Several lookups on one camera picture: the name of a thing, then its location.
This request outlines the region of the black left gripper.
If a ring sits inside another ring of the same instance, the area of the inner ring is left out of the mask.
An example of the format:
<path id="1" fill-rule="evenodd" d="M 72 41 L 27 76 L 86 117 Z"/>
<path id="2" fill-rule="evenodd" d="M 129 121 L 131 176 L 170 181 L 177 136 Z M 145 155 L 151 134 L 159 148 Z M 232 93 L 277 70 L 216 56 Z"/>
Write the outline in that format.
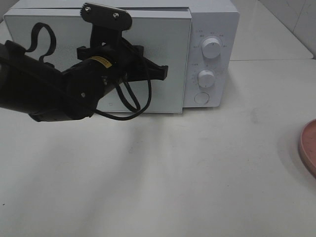
<path id="1" fill-rule="evenodd" d="M 127 109 L 140 109 L 130 82 L 165 80 L 168 74 L 167 65 L 146 62 L 144 47 L 130 43 L 81 46 L 77 58 L 79 63 L 62 72 L 66 93 L 62 107 L 66 109 L 95 109 L 113 90 Z"/>

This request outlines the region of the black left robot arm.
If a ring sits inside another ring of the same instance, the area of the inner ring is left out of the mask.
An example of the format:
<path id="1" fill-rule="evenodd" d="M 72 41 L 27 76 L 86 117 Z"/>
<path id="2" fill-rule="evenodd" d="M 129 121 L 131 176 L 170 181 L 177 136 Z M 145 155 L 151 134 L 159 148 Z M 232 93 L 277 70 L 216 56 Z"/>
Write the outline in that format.
<path id="1" fill-rule="evenodd" d="M 143 47 L 125 42 L 111 46 L 79 47 L 79 63 L 65 71 L 26 55 L 22 46 L 7 41 L 0 47 L 0 106 L 28 114 L 37 122 L 80 120 L 94 114 L 119 120 L 98 110 L 98 102 L 115 90 L 132 119 L 145 111 L 130 83 L 164 80 L 168 67 L 143 55 Z"/>

